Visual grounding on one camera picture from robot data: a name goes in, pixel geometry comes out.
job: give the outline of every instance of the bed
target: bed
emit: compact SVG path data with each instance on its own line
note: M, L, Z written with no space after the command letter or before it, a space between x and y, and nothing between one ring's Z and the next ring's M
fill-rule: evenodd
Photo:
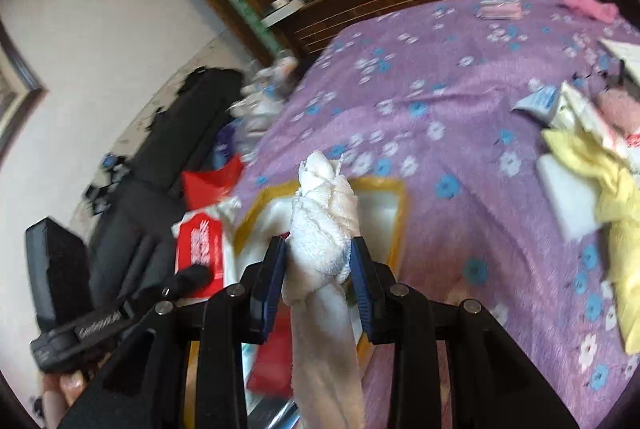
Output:
M411 205L399 281L433 300L478 298L580 427L620 427L636 404L638 356L622 349L604 240L563 242L534 169L541 127L511 107L575 72L578 89L602 91L596 68L618 67L597 39L640 43L640 32L575 16L559 0L523 0L522 20L485 21L479 1L342 31L260 142L238 196L247 210L313 150L342 156L349 176L403 178ZM363 380L368 428L386 424L391 367L390 348L376 348ZM446 415L446 383L442 398Z

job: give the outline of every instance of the red package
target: red package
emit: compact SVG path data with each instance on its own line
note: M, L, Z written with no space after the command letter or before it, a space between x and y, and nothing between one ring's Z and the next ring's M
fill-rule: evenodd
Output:
M190 297L206 299L222 290L224 259L220 221L205 212L196 213L180 225L176 250L176 271L191 265L206 265L213 274L213 281Z
M267 342L258 346L254 367L246 383L247 389L261 395L289 398L293 395L292 361L289 308L281 302Z
M189 210L204 208L225 198L238 183L242 168L237 154L218 171L183 172L184 199Z

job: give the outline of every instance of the pink fuzzy object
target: pink fuzzy object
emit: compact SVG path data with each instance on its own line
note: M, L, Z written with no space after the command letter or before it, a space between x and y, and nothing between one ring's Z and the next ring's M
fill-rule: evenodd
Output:
M601 3L598 0L562 0L562 3L578 12L598 21L611 24L618 17L618 7L613 3Z
M595 101L605 120L626 135L636 134L640 129L640 103L623 89L608 89L596 95Z

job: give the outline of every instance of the silver bolt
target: silver bolt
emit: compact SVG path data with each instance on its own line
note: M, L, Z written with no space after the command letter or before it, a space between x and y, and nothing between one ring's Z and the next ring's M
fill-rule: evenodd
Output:
M158 315L166 315L173 311L174 304L170 301L160 301L156 304L156 313Z
M406 284L396 283L389 287L389 291L396 297L404 297L409 293L409 287Z
M246 289L240 283L231 284L226 287L226 293L230 297L240 297L244 295L244 292L246 292Z
M463 303L463 306L465 307L465 310L470 314L478 314L480 313L480 310L482 310L482 304L480 304L475 299L466 300Z

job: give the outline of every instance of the wall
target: wall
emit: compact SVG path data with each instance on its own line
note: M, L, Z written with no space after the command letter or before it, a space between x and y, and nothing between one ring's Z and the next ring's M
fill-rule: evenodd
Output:
M0 0L0 17L48 89L0 167L0 369L26 403L39 386L24 230L68 223L104 152L224 27L202 0Z

